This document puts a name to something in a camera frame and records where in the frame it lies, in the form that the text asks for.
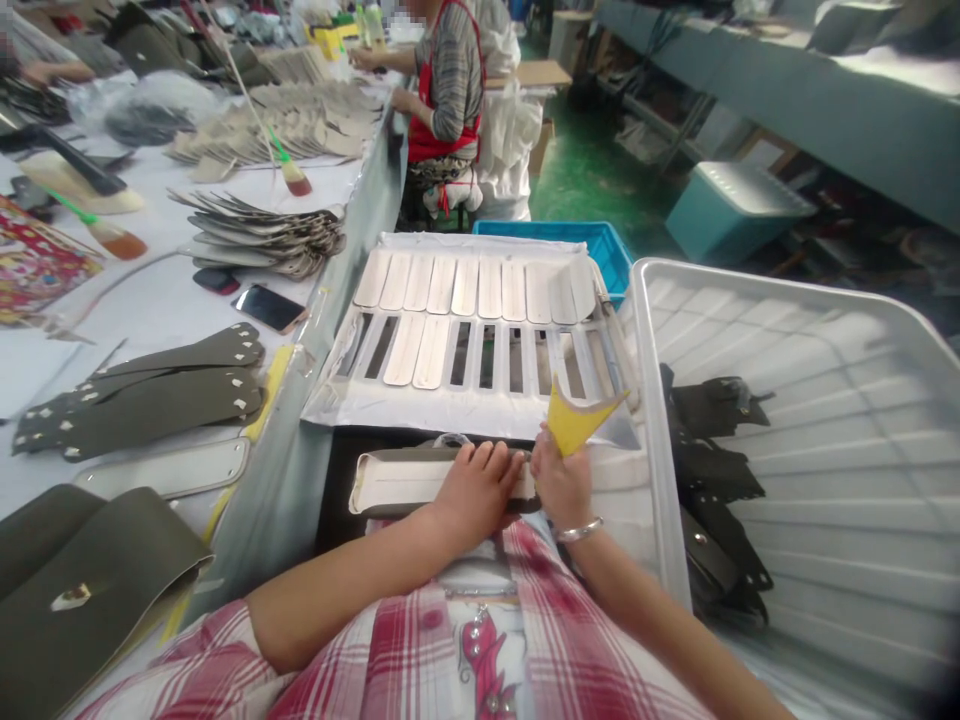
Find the green epoxy floor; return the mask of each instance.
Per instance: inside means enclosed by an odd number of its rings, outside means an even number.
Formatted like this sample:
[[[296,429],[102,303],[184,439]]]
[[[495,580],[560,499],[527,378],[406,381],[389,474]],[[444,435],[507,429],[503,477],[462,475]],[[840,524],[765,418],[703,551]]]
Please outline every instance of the green epoxy floor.
[[[541,43],[521,40],[523,59],[546,55]],[[556,138],[539,178],[531,178],[530,214],[547,222],[596,222],[613,225],[634,258],[656,255],[683,258],[663,221],[679,189],[660,180],[617,145],[616,112],[600,107],[578,113],[566,92],[547,102]]]

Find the silver bracelet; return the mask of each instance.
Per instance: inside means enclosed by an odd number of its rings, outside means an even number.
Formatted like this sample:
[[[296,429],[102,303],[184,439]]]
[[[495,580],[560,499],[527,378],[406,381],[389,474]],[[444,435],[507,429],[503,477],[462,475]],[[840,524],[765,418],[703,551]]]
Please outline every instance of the silver bracelet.
[[[592,523],[590,523],[589,525],[584,525],[582,528],[573,528],[573,530],[561,530],[560,532],[557,532],[556,530],[554,530],[553,539],[556,540],[558,543],[567,545],[569,543],[576,542],[577,540],[582,540],[587,535],[592,535],[602,527],[603,527],[603,518],[597,515],[597,517],[594,518]]]

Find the shelf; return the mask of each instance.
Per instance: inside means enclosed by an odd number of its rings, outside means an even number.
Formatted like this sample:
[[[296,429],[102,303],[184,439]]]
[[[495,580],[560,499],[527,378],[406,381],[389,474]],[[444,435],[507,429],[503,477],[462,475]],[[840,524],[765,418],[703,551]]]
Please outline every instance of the shelf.
[[[613,83],[611,83],[609,80],[604,80],[600,76],[597,76],[597,84],[608,95],[616,95],[618,92],[617,87]],[[679,128],[669,120],[665,120],[658,115],[657,112],[647,103],[643,102],[642,100],[638,100],[632,95],[624,93],[623,107],[643,120],[647,125],[652,127],[667,140],[671,142],[676,140],[677,134],[680,132]],[[692,140],[689,139],[685,140],[680,145],[680,151],[695,163],[707,159],[703,151],[697,147]]]

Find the plaid shirt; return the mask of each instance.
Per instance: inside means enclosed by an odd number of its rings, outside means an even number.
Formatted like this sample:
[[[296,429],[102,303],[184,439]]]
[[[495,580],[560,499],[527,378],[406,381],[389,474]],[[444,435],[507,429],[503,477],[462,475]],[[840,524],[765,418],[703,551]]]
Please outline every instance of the plaid shirt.
[[[590,599],[524,522],[503,533],[527,642],[526,682],[540,718],[710,717],[650,653]],[[277,675],[243,601],[201,618],[143,673],[81,715],[93,718],[454,718],[456,633],[430,583],[374,603],[301,673]],[[486,717],[509,718],[493,713]]]

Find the finger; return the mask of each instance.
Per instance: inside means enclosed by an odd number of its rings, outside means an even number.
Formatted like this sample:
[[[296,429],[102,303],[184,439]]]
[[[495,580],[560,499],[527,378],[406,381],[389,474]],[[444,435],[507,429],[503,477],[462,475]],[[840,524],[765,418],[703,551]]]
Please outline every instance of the finger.
[[[480,447],[474,451],[473,458],[470,460],[470,467],[476,468],[477,470],[483,470],[487,466],[487,460],[490,459],[492,454],[492,442],[487,440],[484,443],[480,443]]]
[[[512,458],[510,458],[510,465],[500,478],[500,488],[503,490],[506,497],[510,497],[510,495],[513,494],[513,489],[516,487],[517,483],[520,482],[520,477],[523,475],[523,465],[525,462],[526,458],[519,450],[513,454]]]
[[[473,457],[474,446],[473,443],[467,443],[466,445],[460,446],[460,452],[457,453],[456,459],[453,461],[454,465],[469,465],[470,458]]]
[[[540,435],[537,435],[536,444],[533,446],[533,453],[530,455],[530,472],[534,477],[540,474],[540,465],[543,460],[543,444],[540,442]]]
[[[491,480],[498,481],[503,477],[503,473],[506,472],[509,464],[510,449],[505,442],[498,442],[493,448],[493,453],[487,461],[487,467],[484,468],[483,474]]]

